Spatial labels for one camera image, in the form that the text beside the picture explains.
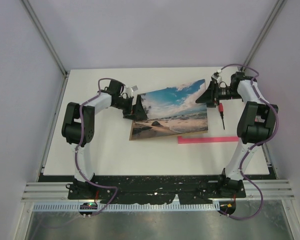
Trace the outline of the red handled screwdriver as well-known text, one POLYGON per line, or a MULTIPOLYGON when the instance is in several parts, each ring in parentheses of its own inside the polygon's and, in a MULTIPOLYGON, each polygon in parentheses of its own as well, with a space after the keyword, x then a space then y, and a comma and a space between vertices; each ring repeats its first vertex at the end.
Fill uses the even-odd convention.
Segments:
POLYGON ((220 117, 221 117, 222 127, 223 127, 223 129, 225 130, 224 107, 223 107, 223 104, 222 104, 222 103, 220 103, 220 104, 218 105, 218 111, 219 111, 219 114, 220 114, 220 117))

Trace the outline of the pink picture frame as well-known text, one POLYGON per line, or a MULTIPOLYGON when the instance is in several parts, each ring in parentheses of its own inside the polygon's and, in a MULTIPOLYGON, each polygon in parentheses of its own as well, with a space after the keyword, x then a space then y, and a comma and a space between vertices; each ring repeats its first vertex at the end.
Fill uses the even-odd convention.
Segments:
POLYGON ((206 143, 231 143, 238 142, 237 136, 218 136, 218 137, 177 137, 178 144, 206 144, 206 143))

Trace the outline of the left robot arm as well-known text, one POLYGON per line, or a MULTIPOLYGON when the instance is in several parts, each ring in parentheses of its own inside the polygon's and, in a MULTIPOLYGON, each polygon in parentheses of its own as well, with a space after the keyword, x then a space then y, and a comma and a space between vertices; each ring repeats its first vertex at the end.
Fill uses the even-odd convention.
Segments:
POLYGON ((137 86, 126 86, 109 78, 109 84, 98 88, 96 95, 79 104, 70 102, 66 106, 61 135, 70 144, 75 163, 73 182, 66 185, 71 200, 92 199, 100 189, 117 193, 116 186, 104 186, 93 182, 95 172, 92 167, 90 143, 95 134, 95 116, 113 107, 122 111, 123 118, 132 121, 147 119, 141 97, 134 97, 137 86))

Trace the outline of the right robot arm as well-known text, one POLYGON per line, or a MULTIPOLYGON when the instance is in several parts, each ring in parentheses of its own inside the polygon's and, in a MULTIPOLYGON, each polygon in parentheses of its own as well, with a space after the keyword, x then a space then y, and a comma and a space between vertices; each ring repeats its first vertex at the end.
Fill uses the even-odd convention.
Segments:
POLYGON ((255 152, 272 139, 278 128, 278 111, 261 94, 255 77, 235 72, 230 84, 221 86, 221 71, 211 76, 207 90, 195 101, 208 108, 221 107, 222 100, 241 99, 245 106, 237 125, 237 147, 229 164, 223 169, 216 185, 217 193, 230 198, 243 190, 245 171, 255 152))

